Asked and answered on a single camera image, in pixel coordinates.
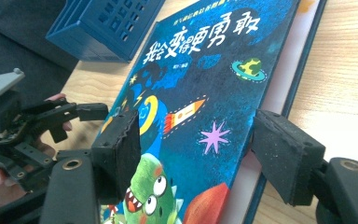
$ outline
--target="blue container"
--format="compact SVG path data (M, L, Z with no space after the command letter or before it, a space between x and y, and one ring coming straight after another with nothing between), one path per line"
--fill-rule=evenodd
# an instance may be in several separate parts
M128 62L164 0L67 0L46 39L81 61Z

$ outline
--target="green cartoon creature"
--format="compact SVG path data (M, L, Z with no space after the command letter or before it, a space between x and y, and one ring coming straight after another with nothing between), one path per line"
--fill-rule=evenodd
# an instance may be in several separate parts
M149 153L142 155L124 200L124 218L116 214L115 223L179 224L177 216L183 200L175 200L176 186L171 188L159 160Z

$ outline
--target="planet illustration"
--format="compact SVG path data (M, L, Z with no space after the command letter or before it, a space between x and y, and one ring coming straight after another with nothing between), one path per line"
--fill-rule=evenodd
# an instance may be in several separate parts
M234 62L231 68L240 79L261 82L266 79L266 74L261 66L262 63L258 58L250 58L243 62Z

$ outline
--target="gray fabric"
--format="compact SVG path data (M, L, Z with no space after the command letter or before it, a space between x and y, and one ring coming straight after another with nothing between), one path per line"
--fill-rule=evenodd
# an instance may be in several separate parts
M0 34L72 71L78 59L45 38L64 5L65 0L0 0Z
M16 89L24 107L35 105L62 90L71 72L39 57L0 34L0 74L20 68L25 73Z

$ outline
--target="star illustration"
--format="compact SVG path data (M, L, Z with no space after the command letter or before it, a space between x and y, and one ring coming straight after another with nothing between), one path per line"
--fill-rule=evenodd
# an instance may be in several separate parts
M136 78L137 78L138 76L133 76L131 79L130 79L130 84L132 85L135 81L136 81Z
M214 152L216 154L219 153L219 142L228 143L228 140L221 138L221 136L225 135L226 133L229 133L229 130L225 130L221 132L223 125L225 125L225 122L223 122L218 129L216 129L216 122L213 122L212 125L212 131L210 133L208 132L201 132L203 135L206 136L205 139L202 139L199 141L199 143L207 143L207 146L205 148L204 154L206 155L211 147L213 146Z

